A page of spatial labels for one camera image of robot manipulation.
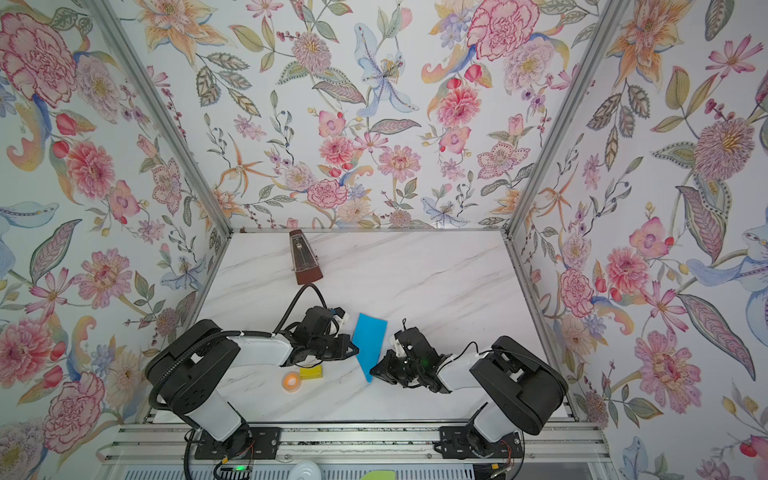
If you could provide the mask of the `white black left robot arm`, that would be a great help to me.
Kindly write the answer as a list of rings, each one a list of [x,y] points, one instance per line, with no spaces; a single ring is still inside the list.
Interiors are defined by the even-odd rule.
[[[340,331],[344,310],[322,306],[307,310],[304,319],[273,332],[224,330],[204,319],[161,351],[145,369],[151,383],[148,402],[169,411],[221,444],[244,444],[247,422],[217,392],[227,372],[236,367],[288,368],[314,359],[343,361],[359,348]]]

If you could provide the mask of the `blue square paper sheet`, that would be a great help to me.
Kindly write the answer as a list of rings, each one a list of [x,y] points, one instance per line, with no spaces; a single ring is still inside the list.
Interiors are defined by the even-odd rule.
[[[370,370],[379,360],[384,343],[388,322],[360,313],[356,323],[352,343],[358,348],[356,359],[367,383],[373,382]]]

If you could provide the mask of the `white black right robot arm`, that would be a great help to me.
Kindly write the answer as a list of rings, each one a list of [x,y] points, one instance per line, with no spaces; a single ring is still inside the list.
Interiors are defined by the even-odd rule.
[[[485,350],[472,341],[459,354],[443,355],[416,327],[397,332],[393,347],[369,373],[390,385],[437,394],[482,390],[489,400],[464,428],[466,439],[479,447],[514,432],[540,434],[568,391],[560,373],[509,336]]]

